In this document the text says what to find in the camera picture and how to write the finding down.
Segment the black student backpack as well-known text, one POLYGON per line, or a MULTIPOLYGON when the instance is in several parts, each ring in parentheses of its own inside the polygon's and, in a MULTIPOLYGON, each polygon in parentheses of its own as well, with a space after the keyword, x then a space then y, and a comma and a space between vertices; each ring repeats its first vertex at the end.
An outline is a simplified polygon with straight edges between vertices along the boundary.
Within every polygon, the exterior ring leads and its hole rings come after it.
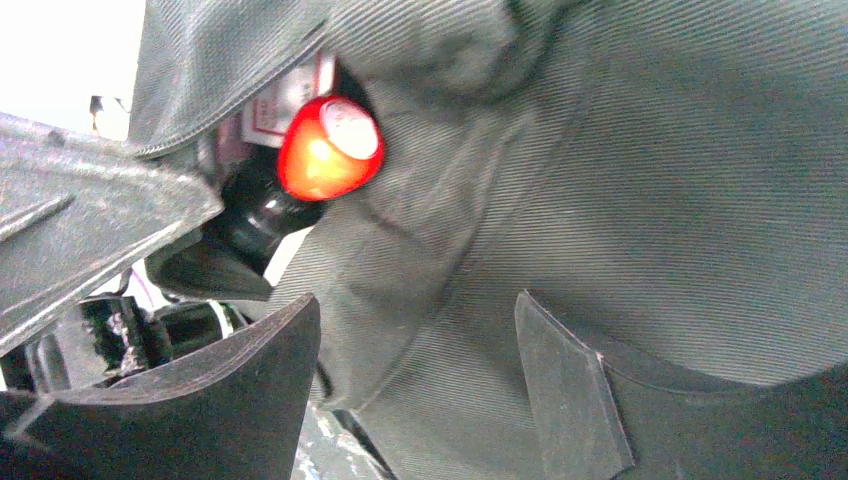
POLYGON ((559 318, 724 380, 847 369, 843 1, 150 1, 129 130, 201 138, 315 50, 385 163, 270 300, 399 479, 549 479, 517 344, 559 318))

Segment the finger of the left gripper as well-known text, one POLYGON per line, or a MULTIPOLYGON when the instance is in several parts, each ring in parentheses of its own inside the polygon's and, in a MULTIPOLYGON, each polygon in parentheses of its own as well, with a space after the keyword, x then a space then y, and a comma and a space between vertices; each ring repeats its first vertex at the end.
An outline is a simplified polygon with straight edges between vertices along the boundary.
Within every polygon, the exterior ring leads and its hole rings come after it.
POLYGON ((1 116, 1 351, 222 209, 186 169, 1 116))
POLYGON ((266 301, 272 287, 229 247, 203 235, 184 235, 151 253, 147 277, 161 291, 185 299, 266 301))

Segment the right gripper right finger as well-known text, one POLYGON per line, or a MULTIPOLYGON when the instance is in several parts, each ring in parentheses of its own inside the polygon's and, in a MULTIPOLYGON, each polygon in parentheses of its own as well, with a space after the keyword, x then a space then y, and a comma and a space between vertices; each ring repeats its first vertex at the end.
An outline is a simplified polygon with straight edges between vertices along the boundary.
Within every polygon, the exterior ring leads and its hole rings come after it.
POLYGON ((843 479, 847 369, 771 387, 706 375, 515 304, 549 479, 843 479))

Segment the white red small card box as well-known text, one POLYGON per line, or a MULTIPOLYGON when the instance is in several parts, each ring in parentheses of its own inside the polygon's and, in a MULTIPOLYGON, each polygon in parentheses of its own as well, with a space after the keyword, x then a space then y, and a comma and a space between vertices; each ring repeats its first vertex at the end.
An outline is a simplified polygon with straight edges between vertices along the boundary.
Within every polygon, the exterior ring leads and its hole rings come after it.
POLYGON ((319 51, 261 90, 242 110, 242 139, 280 148, 299 110, 334 89, 336 63, 335 55, 319 51))

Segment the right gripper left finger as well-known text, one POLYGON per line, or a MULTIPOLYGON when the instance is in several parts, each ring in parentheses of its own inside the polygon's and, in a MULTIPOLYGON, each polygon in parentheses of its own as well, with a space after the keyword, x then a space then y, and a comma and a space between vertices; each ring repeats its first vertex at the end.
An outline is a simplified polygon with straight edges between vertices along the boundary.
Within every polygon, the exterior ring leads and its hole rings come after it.
POLYGON ((306 294, 108 388, 1 396, 5 479, 286 479, 321 342, 306 294))

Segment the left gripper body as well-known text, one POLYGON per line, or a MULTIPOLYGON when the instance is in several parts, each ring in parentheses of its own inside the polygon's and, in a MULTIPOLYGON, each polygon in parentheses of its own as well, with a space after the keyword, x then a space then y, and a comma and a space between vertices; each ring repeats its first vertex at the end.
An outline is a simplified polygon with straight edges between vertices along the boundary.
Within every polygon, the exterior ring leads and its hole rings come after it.
POLYGON ((1 357, 1 389, 108 387, 245 326, 236 308, 216 301, 178 302, 149 313, 133 297, 89 298, 1 357))

